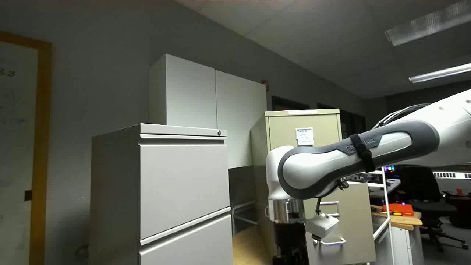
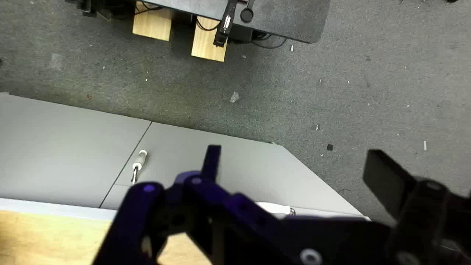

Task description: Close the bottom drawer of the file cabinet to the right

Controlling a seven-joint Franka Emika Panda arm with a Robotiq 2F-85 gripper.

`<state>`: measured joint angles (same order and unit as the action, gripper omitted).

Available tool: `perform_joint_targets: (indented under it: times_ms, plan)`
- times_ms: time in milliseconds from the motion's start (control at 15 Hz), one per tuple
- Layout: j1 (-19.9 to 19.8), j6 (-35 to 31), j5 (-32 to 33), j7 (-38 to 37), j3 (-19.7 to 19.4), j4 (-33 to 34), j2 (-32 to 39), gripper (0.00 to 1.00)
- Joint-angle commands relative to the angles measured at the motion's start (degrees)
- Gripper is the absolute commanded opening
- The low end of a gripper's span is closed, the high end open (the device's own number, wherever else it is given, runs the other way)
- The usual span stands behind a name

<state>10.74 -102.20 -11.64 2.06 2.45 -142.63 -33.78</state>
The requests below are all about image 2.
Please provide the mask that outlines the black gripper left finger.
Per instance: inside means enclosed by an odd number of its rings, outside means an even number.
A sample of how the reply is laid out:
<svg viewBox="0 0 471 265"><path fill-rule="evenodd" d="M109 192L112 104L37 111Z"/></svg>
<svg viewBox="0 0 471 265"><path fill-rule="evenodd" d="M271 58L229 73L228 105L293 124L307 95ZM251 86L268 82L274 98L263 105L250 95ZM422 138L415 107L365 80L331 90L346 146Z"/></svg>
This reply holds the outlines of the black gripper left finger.
<svg viewBox="0 0 471 265"><path fill-rule="evenodd" d="M126 192L93 265L156 265L168 239L185 235L212 265L385 265L390 229L363 218L277 218L215 183L221 149L171 188Z"/></svg>

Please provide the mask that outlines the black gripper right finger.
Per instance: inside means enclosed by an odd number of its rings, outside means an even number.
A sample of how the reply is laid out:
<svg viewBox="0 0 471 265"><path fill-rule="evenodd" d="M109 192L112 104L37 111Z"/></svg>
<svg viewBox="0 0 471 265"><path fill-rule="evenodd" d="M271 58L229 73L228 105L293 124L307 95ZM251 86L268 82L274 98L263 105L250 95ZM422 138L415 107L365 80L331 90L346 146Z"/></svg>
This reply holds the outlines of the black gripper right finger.
<svg viewBox="0 0 471 265"><path fill-rule="evenodd" d="M382 151L366 154L363 182L396 220L385 245L393 265L471 265L471 198L413 177Z"/></svg>

